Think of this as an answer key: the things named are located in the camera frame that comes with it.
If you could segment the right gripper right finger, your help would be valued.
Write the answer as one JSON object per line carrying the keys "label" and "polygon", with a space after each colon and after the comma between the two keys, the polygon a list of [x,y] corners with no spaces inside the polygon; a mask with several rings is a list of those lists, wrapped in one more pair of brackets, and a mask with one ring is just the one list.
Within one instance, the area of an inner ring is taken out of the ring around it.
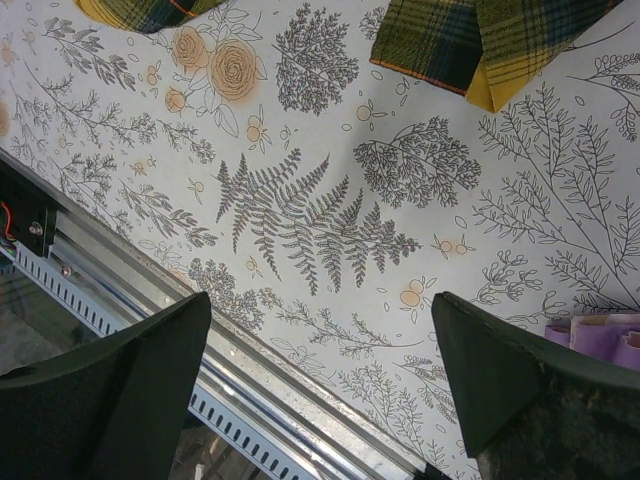
{"label": "right gripper right finger", "polygon": [[556,344],[450,292],[434,297],[432,317],[481,478],[638,478],[639,370]]}

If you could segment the yellow plaid flannel shirt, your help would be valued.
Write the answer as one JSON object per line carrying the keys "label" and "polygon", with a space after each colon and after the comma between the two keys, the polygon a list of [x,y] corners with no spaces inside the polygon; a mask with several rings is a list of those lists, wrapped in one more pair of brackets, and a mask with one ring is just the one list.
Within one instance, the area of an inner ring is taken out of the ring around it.
{"label": "yellow plaid flannel shirt", "polygon": [[[288,1],[275,36],[278,99],[286,110],[321,113],[339,103],[359,65],[346,47],[348,10],[361,15],[371,63],[500,110],[534,76],[614,8],[611,1]],[[256,39],[236,1],[80,1],[93,23],[154,35],[186,72],[207,69],[213,91],[234,101],[249,90]]]}

